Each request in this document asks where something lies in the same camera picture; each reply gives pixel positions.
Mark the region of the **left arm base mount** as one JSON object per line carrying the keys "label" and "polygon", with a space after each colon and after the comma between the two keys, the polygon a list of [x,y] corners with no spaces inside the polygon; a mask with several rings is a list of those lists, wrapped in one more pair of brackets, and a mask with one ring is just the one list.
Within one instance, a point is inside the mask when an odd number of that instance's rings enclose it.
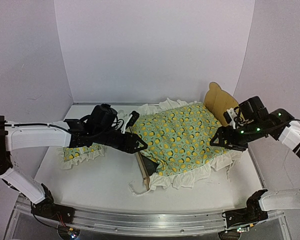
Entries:
{"label": "left arm base mount", "polygon": [[40,200],[39,203],[33,203],[31,201],[31,213],[45,219],[71,224],[74,219],[75,209],[70,206],[55,203],[51,191],[43,183],[41,186],[43,188],[44,198]]}

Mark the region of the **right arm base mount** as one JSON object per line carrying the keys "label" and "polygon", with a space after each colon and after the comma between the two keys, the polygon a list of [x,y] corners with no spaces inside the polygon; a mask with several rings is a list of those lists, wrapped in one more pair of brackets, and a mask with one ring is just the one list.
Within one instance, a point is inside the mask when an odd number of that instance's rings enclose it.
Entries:
{"label": "right arm base mount", "polygon": [[226,229],[248,226],[268,219],[268,212],[261,209],[259,200],[267,189],[258,190],[246,201],[246,207],[227,210],[221,214],[225,218]]}

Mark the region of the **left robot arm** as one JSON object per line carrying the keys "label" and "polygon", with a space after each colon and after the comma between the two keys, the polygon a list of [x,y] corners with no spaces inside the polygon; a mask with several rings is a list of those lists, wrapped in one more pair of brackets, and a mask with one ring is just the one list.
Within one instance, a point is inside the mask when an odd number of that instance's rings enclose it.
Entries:
{"label": "left robot arm", "polygon": [[65,119],[56,123],[17,123],[0,115],[0,179],[25,195],[47,219],[57,214],[49,189],[23,174],[11,160],[11,151],[36,147],[66,147],[76,149],[93,144],[135,154],[148,145],[136,133],[127,131],[139,118],[132,111],[127,120],[119,119],[109,104],[96,105],[80,119]]}

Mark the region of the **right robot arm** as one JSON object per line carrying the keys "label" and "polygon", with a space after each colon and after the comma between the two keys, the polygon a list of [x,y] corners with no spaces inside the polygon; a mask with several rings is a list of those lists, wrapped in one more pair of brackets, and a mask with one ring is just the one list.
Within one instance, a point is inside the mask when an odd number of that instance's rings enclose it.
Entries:
{"label": "right robot arm", "polygon": [[[223,116],[227,126],[221,126],[210,145],[228,150],[245,151],[250,142],[272,137],[289,148],[300,159],[300,119],[283,108],[268,112],[258,96],[251,97]],[[242,209],[242,218],[252,222],[261,212],[271,210],[300,210],[300,188],[255,192]]]}

